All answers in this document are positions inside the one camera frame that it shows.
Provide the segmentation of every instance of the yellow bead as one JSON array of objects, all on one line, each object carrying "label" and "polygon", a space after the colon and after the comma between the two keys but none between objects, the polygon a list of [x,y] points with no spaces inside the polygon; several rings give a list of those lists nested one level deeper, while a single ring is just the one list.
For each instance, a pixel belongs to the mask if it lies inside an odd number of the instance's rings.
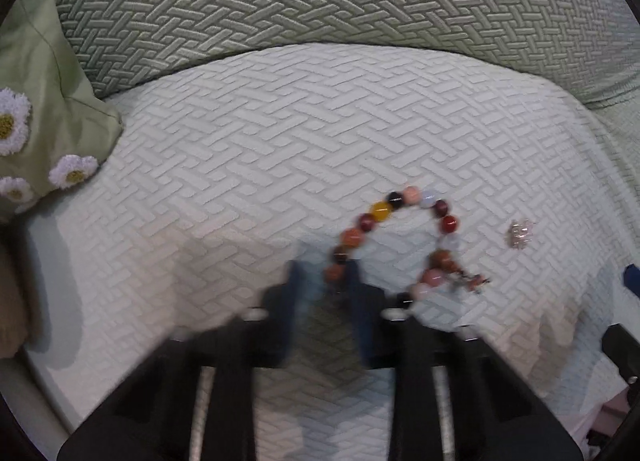
[{"label": "yellow bead", "polygon": [[378,201],[371,205],[369,213],[377,222],[382,222],[391,214],[391,205],[386,201]]}]

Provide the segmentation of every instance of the green textured fabric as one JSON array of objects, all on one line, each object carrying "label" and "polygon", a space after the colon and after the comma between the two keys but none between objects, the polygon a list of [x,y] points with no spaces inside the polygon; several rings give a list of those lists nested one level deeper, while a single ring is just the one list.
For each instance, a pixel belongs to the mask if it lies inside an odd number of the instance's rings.
[{"label": "green textured fabric", "polygon": [[[102,163],[122,131],[120,115],[94,96],[65,39],[54,0],[17,0],[0,26],[0,89],[31,102],[30,135],[17,153],[0,157],[0,178],[28,181],[37,197],[56,189],[49,171],[69,154]],[[0,220],[17,205],[0,198]]]}]

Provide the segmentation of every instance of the yellow flower center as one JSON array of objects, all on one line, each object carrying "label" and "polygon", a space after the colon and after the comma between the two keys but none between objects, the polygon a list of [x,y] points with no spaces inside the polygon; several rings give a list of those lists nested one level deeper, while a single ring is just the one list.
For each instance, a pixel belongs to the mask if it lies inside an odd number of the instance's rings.
[{"label": "yellow flower center", "polygon": [[72,170],[66,175],[66,182],[75,185],[84,181],[84,172],[81,170]]},{"label": "yellow flower center", "polygon": [[0,114],[0,139],[7,139],[14,131],[14,117],[10,114]]},{"label": "yellow flower center", "polygon": [[22,192],[20,192],[20,190],[18,190],[17,188],[14,188],[13,190],[9,190],[9,192],[7,192],[6,195],[12,201],[22,201]]}]

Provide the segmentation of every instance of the floral pillow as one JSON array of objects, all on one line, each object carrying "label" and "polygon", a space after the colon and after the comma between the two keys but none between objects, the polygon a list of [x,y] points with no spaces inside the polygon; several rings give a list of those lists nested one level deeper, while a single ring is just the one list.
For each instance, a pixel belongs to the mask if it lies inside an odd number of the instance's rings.
[{"label": "floral pillow", "polygon": [[54,0],[17,0],[0,25],[0,221],[97,171],[122,131],[94,96]]}]

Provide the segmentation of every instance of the beaded bracelet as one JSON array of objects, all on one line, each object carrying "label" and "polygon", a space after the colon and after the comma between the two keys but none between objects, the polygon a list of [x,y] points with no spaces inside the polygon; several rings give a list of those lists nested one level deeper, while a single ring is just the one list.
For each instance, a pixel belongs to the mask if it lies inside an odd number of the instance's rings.
[{"label": "beaded bracelet", "polygon": [[431,191],[420,190],[415,186],[408,186],[402,193],[391,192],[385,201],[379,201],[371,205],[369,212],[361,214],[353,228],[348,228],[340,235],[340,245],[332,252],[333,264],[324,270],[324,279],[328,283],[338,283],[344,274],[344,264],[349,259],[350,253],[359,247],[365,238],[365,234],[372,231],[379,222],[385,221],[392,212],[404,206],[420,205],[421,208],[429,208],[440,220],[441,237],[438,247],[428,256],[428,266],[422,272],[417,284],[412,286],[414,298],[423,298],[428,289],[438,287],[445,280],[446,275],[458,282],[463,282],[469,291],[478,291],[479,287],[489,279],[482,275],[472,275],[462,269],[453,259],[453,251],[459,245],[459,238],[454,232],[458,229],[458,218],[449,214],[449,203],[444,199],[436,199]]}]

